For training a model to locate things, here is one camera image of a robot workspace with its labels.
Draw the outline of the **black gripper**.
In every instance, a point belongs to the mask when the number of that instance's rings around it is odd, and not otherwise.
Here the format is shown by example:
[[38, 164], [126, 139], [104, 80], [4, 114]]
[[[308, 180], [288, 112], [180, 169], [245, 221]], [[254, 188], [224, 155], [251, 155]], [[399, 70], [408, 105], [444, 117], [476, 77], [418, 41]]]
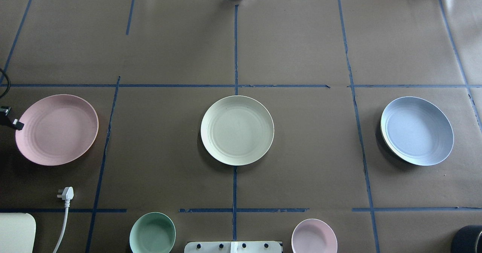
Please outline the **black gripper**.
[[21, 131], [24, 127], [24, 123], [19, 120], [13, 120], [9, 118], [11, 107], [0, 107], [0, 124], [2, 126], [13, 127], [17, 131]]

